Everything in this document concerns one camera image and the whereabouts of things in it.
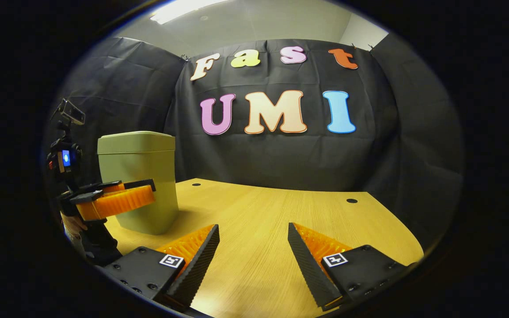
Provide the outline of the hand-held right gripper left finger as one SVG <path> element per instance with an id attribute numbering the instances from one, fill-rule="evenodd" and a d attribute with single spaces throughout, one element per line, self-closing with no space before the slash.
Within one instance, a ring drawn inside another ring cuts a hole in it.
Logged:
<path id="1" fill-rule="evenodd" d="M 156 250 L 137 247 L 101 270 L 109 278 L 154 302 L 188 309 L 220 243 L 218 224 L 204 226 Z"/>

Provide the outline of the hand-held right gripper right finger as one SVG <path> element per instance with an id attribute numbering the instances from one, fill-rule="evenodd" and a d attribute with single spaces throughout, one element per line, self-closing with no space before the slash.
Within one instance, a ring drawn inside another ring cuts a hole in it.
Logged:
<path id="1" fill-rule="evenodd" d="M 356 307 L 383 292 L 408 266 L 370 244 L 349 247 L 313 229 L 290 222 L 288 242 L 317 306 Z"/>

